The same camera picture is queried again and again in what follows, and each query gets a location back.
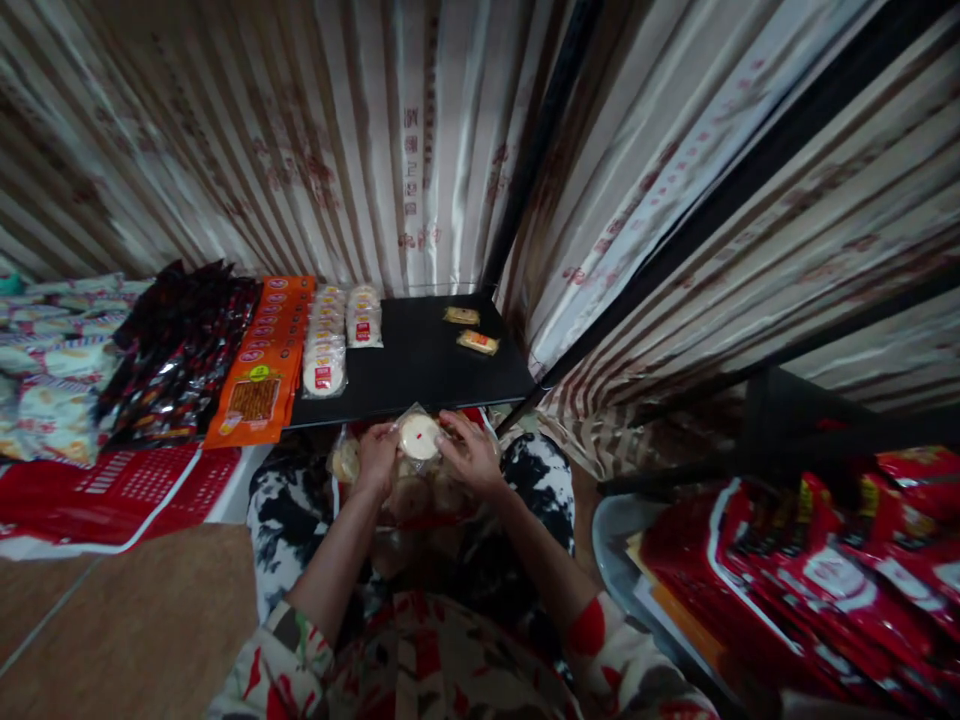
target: hand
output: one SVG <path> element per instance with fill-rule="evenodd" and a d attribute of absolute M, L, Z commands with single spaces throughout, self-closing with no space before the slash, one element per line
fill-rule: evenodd
<path fill-rule="evenodd" d="M 386 501 L 393 490 L 393 461 L 397 457 L 400 433 L 393 423 L 372 426 L 360 438 L 360 476 L 354 493 L 376 493 L 380 502 Z"/>
<path fill-rule="evenodd" d="M 456 478 L 481 500 L 489 500 L 506 488 L 497 454 L 483 429 L 447 410 L 440 413 L 440 419 L 452 425 L 466 445 L 464 448 L 443 436 L 437 438 L 437 447 L 453 466 Z"/>

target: brown floor tile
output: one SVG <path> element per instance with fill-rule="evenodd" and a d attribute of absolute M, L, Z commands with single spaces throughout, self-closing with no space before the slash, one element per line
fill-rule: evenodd
<path fill-rule="evenodd" d="M 13 562 L 0 559 L 0 665 L 16 651 L 44 615 L 93 562 L 73 560 Z"/>
<path fill-rule="evenodd" d="M 0 717 L 198 717 L 256 626 L 244 526 L 106 558 L 0 679 Z"/>

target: black and white patterned pants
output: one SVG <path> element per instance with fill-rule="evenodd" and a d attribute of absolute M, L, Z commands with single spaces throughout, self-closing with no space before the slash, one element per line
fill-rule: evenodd
<path fill-rule="evenodd" d="M 572 555 L 572 475 L 556 443 L 543 435 L 523 435 L 507 448 L 500 466 L 510 486 Z M 293 587 L 330 529 L 333 508 L 323 491 L 327 477 L 323 459 L 314 454 L 309 438 L 292 431 L 284 434 L 250 481 L 247 526 L 253 540 L 261 622 Z M 365 563 L 340 632 L 341 644 L 357 636 L 364 620 L 380 610 L 390 592 L 389 584 Z M 559 635 L 496 518 L 478 520 L 467 528 L 448 595 L 526 637 L 567 674 Z"/>

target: orange snack package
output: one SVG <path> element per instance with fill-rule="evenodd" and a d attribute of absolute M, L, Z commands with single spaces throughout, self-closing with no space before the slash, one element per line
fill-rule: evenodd
<path fill-rule="evenodd" d="M 316 280 L 266 277 L 257 313 L 243 336 L 205 448 L 276 443 L 290 423 Z"/>

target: black table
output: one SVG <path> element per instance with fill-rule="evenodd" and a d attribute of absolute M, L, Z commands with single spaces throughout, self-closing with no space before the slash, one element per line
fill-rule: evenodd
<path fill-rule="evenodd" d="M 480 312 L 480 326 L 445 322 L 447 306 Z M 419 402 L 429 412 L 522 400 L 535 383 L 494 304 L 483 295 L 383 300 L 383 348 L 347 351 L 340 397 L 312 399 L 300 390 L 291 428 L 399 415 Z M 496 355 L 457 345 L 465 329 L 500 341 Z"/>

